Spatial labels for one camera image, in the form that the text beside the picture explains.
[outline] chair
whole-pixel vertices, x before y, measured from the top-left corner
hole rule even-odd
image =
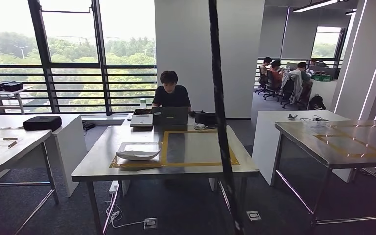
[[[284,109],[286,108],[286,105],[290,104],[290,97],[294,95],[294,83],[295,82],[292,81],[292,79],[289,79],[283,87],[283,100],[280,102],[280,105],[283,105]]]
[[[280,87],[279,86],[275,86],[275,79],[273,77],[273,74],[270,70],[267,71],[267,83],[266,83],[266,91],[268,92],[268,94],[265,94],[263,95],[264,97],[264,100],[267,100],[268,97],[276,97],[278,100],[277,102],[279,101],[279,95],[276,94],[275,92],[277,92]]]
[[[266,79],[265,79],[265,75],[263,73],[261,73],[261,69],[260,69],[260,66],[258,67],[258,71],[260,73],[260,89],[256,89],[254,92],[258,92],[257,94],[260,94],[261,92],[266,92]]]

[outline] green foliage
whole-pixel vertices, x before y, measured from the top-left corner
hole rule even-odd
[[[313,58],[333,58],[336,44],[332,43],[315,43],[313,45]]]
[[[19,47],[28,46],[24,49],[24,58]],[[48,38],[48,46],[53,62],[98,62],[96,45],[80,39],[73,40]],[[106,61],[112,65],[154,65],[155,41],[148,38],[132,38],[125,40],[109,40],[105,42]],[[40,56],[37,50],[35,38],[27,37],[14,32],[0,33],[0,64],[39,65]],[[42,69],[20,69],[0,68],[0,73],[43,73]],[[63,73],[100,74],[100,69],[52,69],[52,73],[60,74],[54,76],[56,82],[101,82],[101,76],[62,76]],[[109,69],[109,74],[130,74],[130,73],[156,73],[156,69]],[[0,81],[29,81],[44,82],[41,76],[0,76]],[[156,81],[155,76],[109,76],[109,81]],[[92,97],[103,97],[103,92],[91,90],[102,90],[102,84],[55,84],[57,90],[87,90],[84,92],[57,92],[58,97],[71,97],[71,99],[60,99],[59,104],[89,104],[100,105],[99,107],[61,107],[61,111],[105,111],[104,99],[91,99]],[[156,84],[112,84],[110,89],[114,90],[136,90],[155,89]],[[34,90],[42,92],[30,92],[33,97],[47,97],[45,84],[33,85]],[[132,96],[153,96],[154,92],[110,92],[111,97],[132,97]],[[89,99],[74,99],[75,97],[89,97]],[[112,99],[112,104],[138,104],[138,99]],[[113,107],[114,111],[131,111],[135,107]],[[35,108],[32,112],[48,112],[48,108]]]

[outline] gray laptop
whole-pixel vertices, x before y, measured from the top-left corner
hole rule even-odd
[[[188,107],[152,107],[153,125],[173,126],[188,123]]]

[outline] floor outlet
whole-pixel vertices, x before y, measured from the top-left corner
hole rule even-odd
[[[143,229],[155,229],[158,226],[158,218],[145,219]]]

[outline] water bottle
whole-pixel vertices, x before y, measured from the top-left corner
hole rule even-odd
[[[146,99],[139,99],[139,101],[140,101],[139,108],[146,109]]]

